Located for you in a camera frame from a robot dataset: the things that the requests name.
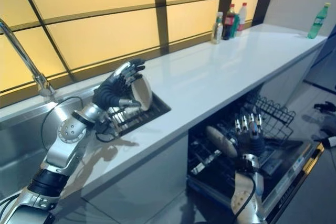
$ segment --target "faucet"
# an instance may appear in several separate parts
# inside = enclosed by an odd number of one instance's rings
[[[53,100],[53,94],[56,93],[55,89],[48,82],[44,74],[38,71],[37,67],[32,62],[25,49],[22,47],[21,43],[15,37],[9,26],[1,18],[0,28],[2,29],[3,33],[6,35],[7,39],[10,41],[14,49],[20,55],[21,59],[26,64],[28,69],[33,74],[33,80],[37,83],[38,86],[38,93],[43,97],[50,97]]]

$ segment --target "plastic bottle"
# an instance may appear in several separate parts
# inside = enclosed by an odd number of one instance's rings
[[[233,22],[233,25],[231,27],[231,31],[230,31],[230,38],[234,38],[237,34],[237,29],[239,27],[239,22],[240,22],[240,18],[238,14],[235,14],[235,21]]]
[[[238,26],[236,36],[240,36],[242,34],[242,31],[245,25],[245,20],[246,20],[246,13],[247,13],[246,6],[247,6],[247,3],[243,3],[242,7],[239,10],[239,26]]]
[[[218,12],[216,17],[216,23],[212,26],[212,34],[211,34],[211,43],[218,44],[221,41],[222,33],[223,33],[223,13]]]
[[[230,9],[227,11],[227,14],[224,20],[224,29],[225,29],[225,32],[223,34],[224,40],[230,39],[231,28],[235,20],[234,7],[235,7],[235,4],[230,4]]]
[[[316,38],[317,34],[319,33],[319,30],[322,27],[323,21],[327,17],[329,6],[330,6],[330,3],[325,3],[322,10],[317,14],[317,16],[314,20],[314,23],[311,26],[310,31],[308,33],[308,36],[307,36],[308,38],[310,38],[310,39],[315,39]]]

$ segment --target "white bowl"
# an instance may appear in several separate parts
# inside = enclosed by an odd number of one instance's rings
[[[141,109],[148,110],[152,104],[153,94],[147,79],[143,76],[133,82],[131,88],[134,98],[141,103]]]

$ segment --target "sink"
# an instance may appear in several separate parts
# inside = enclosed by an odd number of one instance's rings
[[[93,91],[97,87],[95,85],[72,93],[64,99],[70,96],[79,96],[86,105],[91,101]],[[48,111],[55,105],[54,102],[48,102],[1,120],[0,200],[17,192],[29,183],[47,153],[44,145],[48,148],[55,140],[57,128],[61,122],[69,117],[73,110],[81,109],[79,99],[70,99],[57,106],[45,121],[42,138],[41,124]],[[109,124],[110,130],[107,130],[107,133],[114,132],[112,138],[121,137],[169,110],[170,107],[156,94],[153,94],[152,105],[147,111],[110,108],[108,115],[111,122]],[[105,133],[96,136],[102,138]]]

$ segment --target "gray wall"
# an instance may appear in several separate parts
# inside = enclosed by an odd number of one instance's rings
[[[271,0],[264,23],[308,32],[325,2],[331,6],[320,34],[328,36],[336,23],[336,0]]]

